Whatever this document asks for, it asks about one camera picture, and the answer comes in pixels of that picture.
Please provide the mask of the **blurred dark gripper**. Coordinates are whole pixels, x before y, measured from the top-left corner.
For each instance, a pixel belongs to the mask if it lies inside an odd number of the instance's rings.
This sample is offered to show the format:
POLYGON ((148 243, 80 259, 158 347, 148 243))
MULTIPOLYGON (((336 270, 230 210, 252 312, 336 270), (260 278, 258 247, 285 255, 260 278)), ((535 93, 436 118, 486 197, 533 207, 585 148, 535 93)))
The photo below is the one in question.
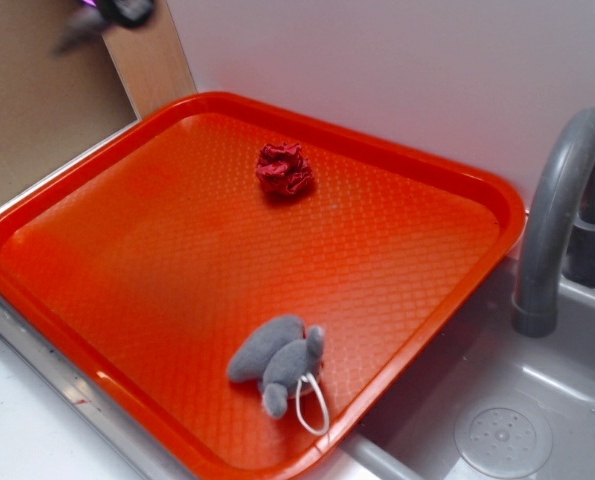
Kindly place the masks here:
POLYGON ((51 53, 65 55, 76 48, 98 41, 115 27, 134 30, 149 23, 156 10, 152 0, 80 1, 68 17, 51 53))

